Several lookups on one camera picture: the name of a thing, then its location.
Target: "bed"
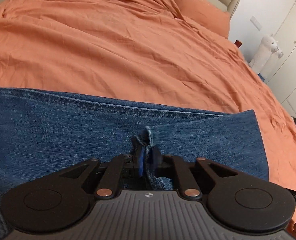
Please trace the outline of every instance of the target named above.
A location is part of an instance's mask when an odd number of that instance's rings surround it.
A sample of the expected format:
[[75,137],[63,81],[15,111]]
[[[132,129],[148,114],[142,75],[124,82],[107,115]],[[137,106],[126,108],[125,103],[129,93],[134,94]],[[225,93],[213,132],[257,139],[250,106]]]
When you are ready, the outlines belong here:
[[[208,0],[232,17],[240,0]],[[296,190],[296,126],[224,37],[174,0],[4,0],[0,87],[238,113],[254,109],[270,181]]]

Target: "plush toy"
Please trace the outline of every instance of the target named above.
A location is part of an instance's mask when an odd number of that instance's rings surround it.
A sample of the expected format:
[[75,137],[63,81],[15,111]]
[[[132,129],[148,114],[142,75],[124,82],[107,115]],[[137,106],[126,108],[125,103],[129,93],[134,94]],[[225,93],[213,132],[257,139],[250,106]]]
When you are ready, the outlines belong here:
[[276,52],[278,52],[278,58],[281,58],[284,55],[282,50],[278,47],[277,41],[275,41],[272,36],[263,36],[258,51],[249,63],[249,66],[255,73],[259,74],[269,60],[271,54]]

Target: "blue jeans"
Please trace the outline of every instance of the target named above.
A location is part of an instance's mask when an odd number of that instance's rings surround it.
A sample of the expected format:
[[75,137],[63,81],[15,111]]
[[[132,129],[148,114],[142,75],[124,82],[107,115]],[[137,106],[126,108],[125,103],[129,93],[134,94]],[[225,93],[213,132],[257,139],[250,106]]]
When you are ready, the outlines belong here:
[[[146,147],[186,161],[198,156],[268,180],[268,164],[255,113],[224,114],[95,96],[0,88],[0,202],[21,183],[97,157],[108,162]],[[170,189],[163,178],[153,186]],[[8,232],[0,214],[0,238]]]

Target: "orange pillow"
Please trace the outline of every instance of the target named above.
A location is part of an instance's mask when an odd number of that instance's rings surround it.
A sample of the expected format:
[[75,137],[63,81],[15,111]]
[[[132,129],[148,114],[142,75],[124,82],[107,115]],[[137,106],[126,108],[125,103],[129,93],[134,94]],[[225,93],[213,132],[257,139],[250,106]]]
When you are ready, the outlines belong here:
[[184,16],[189,17],[208,30],[228,38],[230,15],[207,0],[174,0]]

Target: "gray ribbed panel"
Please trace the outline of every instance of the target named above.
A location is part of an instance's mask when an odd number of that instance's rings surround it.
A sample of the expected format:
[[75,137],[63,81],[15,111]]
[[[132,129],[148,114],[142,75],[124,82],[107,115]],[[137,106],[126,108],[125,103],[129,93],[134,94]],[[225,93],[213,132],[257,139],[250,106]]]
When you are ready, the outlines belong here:
[[175,191],[122,191],[118,198],[99,201],[78,225],[51,235],[13,231],[5,240],[290,240],[285,231],[247,236],[216,224],[202,204]]

